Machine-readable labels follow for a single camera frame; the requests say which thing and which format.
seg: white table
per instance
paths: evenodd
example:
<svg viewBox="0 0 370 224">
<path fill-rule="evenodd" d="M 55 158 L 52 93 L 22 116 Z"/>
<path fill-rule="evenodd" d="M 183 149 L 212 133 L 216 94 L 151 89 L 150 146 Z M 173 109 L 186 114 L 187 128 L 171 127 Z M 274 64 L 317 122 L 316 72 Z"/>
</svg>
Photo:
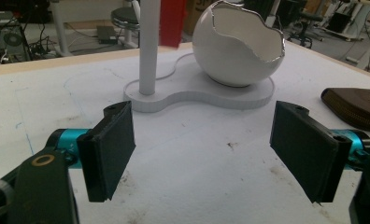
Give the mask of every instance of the white table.
<svg viewBox="0 0 370 224">
<path fill-rule="evenodd" d="M 191 49 L 163 51 L 158 76 Z M 138 78 L 137 53 L 1 65 L 0 177 L 42 149 L 54 130 L 92 128 Z M 350 128 L 320 93 L 370 89 L 370 74 L 287 43 L 272 78 L 272 101 L 255 110 L 184 102 L 154 114 L 135 112 L 135 152 L 111 202 L 89 203 L 82 172 L 70 171 L 81 223 L 349 223 L 360 173 L 344 172 L 333 203 L 311 204 L 269 138 L 276 100 L 308 108 L 328 128 Z"/>
</svg>

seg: chair seat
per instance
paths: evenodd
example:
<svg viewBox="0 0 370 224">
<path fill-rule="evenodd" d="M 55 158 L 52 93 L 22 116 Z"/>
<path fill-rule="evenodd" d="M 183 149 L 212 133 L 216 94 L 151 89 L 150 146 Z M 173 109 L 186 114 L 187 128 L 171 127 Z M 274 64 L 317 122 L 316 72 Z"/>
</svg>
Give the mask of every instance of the chair seat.
<svg viewBox="0 0 370 224">
<path fill-rule="evenodd" d="M 299 16 L 309 21 L 322 21 L 324 19 L 322 16 L 311 14 L 308 12 L 300 12 Z"/>
<path fill-rule="evenodd" d="M 120 7 L 111 12 L 112 20 L 126 21 L 132 24 L 138 24 L 135 10 L 132 7 Z"/>
</svg>

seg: brown leather pouch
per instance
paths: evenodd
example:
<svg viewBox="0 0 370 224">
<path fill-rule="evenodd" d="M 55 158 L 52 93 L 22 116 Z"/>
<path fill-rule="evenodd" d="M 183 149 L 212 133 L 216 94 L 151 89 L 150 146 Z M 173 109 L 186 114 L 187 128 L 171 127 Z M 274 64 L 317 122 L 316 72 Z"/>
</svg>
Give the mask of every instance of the brown leather pouch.
<svg viewBox="0 0 370 224">
<path fill-rule="evenodd" d="M 328 88 L 322 92 L 321 100 L 346 123 L 370 131 L 370 90 Z"/>
</svg>

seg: red object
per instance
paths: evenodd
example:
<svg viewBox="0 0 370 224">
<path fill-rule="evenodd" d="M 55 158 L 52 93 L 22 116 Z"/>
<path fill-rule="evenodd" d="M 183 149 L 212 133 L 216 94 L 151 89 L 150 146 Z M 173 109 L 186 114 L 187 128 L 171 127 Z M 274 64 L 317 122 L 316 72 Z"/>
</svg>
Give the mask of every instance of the red object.
<svg viewBox="0 0 370 224">
<path fill-rule="evenodd" d="M 160 45 L 178 48 L 181 43 L 186 0 L 161 0 Z"/>
</svg>

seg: brown object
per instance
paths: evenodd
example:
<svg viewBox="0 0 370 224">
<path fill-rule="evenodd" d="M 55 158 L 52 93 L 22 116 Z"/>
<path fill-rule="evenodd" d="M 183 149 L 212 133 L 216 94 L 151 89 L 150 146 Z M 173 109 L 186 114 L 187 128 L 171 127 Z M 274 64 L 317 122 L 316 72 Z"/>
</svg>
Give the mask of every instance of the brown object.
<svg viewBox="0 0 370 224">
<path fill-rule="evenodd" d="M 346 123 L 370 131 L 370 90 L 328 88 L 322 92 L 321 100 Z"/>
<path fill-rule="evenodd" d="M 186 17 L 184 19 L 183 31 L 187 35 L 193 35 L 194 27 L 202 13 L 215 0 L 188 0 L 186 3 Z"/>
</svg>

